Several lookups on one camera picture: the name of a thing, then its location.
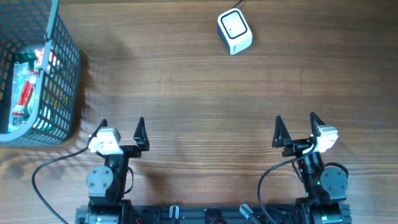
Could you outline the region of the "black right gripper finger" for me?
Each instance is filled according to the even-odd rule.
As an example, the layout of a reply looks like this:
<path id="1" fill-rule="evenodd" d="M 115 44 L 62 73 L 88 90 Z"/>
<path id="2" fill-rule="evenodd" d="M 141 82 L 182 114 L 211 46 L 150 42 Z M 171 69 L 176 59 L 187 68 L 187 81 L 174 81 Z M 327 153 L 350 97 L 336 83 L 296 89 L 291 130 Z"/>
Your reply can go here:
<path id="1" fill-rule="evenodd" d="M 310 124 L 311 124 L 312 134 L 314 136 L 319 136 L 320 134 L 319 134 L 318 127 L 325 125 L 325 123 L 313 111 L 310 113 Z"/>
<path id="2" fill-rule="evenodd" d="M 281 115 L 275 118 L 275 131 L 272 140 L 272 147 L 285 147 L 292 144 L 290 134 L 284 124 Z"/>

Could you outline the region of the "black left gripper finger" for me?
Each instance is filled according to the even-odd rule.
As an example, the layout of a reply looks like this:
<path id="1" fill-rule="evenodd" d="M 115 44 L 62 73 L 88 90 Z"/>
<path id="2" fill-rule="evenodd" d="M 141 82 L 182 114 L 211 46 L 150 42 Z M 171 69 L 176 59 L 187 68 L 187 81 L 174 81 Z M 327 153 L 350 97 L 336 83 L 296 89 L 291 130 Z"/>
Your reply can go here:
<path id="1" fill-rule="evenodd" d="M 101 128 L 103 128 L 103 127 L 107 127 L 107 125 L 108 125 L 107 120 L 106 120 L 106 119 L 102 119 L 102 121 L 100 122 L 99 126 L 95 129 L 95 131 L 94 131 L 92 134 L 90 134 L 90 137 L 91 137 L 91 138 L 96 137 L 98 131 L 99 131 Z"/>
<path id="2" fill-rule="evenodd" d="M 137 124 L 133 139 L 137 143 L 138 147 L 149 147 L 149 139 L 146 133 L 145 120 L 141 116 Z"/>

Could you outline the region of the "red coffee stick sachet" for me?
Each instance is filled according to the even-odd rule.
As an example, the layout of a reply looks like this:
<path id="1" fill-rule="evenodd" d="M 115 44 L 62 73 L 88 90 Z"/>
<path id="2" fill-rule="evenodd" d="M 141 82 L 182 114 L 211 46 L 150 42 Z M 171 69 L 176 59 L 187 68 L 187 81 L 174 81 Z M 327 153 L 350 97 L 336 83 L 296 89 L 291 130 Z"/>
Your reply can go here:
<path id="1" fill-rule="evenodd" d="M 23 70 L 17 79 L 17 101 L 12 108 L 12 125 L 22 126 L 31 114 L 29 103 L 35 91 L 39 73 L 33 69 Z"/>

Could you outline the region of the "green 3M sponge packet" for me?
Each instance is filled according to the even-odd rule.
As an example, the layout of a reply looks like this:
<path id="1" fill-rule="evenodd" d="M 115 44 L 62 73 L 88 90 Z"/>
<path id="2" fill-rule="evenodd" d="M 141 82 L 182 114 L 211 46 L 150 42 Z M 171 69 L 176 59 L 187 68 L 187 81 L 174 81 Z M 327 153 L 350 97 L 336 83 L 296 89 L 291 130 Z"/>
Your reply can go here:
<path id="1" fill-rule="evenodd" d="M 40 61 L 43 58 L 42 50 L 32 50 L 26 52 L 17 52 L 15 53 L 15 61 L 16 63 L 22 64 L 26 62 L 35 62 Z"/>

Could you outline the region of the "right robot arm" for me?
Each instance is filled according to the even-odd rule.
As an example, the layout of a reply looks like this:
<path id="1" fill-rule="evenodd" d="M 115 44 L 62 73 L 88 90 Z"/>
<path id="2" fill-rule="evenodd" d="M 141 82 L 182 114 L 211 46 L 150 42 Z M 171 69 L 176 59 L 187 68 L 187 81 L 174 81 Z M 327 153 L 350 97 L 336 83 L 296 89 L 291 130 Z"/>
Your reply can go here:
<path id="1" fill-rule="evenodd" d="M 306 139 L 293 140 L 281 116 L 275 119 L 272 147 L 282 147 L 283 157 L 295 157 L 294 170 L 303 183 L 306 196 L 293 205 L 270 211 L 279 223 L 351 223 L 346 200 L 348 170 L 336 162 L 324 163 L 321 154 L 333 147 L 338 130 L 326 125 L 314 112 L 310 113 L 312 133 Z"/>

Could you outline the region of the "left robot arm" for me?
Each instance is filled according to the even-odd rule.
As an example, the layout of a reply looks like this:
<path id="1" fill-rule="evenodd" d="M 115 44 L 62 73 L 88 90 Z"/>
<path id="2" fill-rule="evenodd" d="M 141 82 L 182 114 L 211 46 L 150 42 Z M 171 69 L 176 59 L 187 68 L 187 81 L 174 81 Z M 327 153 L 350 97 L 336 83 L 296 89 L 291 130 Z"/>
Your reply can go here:
<path id="1" fill-rule="evenodd" d="M 120 145 L 121 135 L 117 128 L 108 126 L 104 119 L 90 136 L 88 149 L 102 157 L 104 164 L 94 167 L 87 175 L 89 204 L 81 223 L 141 223 L 139 214 L 124 195 L 132 190 L 126 188 L 130 158 L 140 158 L 150 148 L 145 120 L 139 118 L 133 135 L 135 144 Z"/>

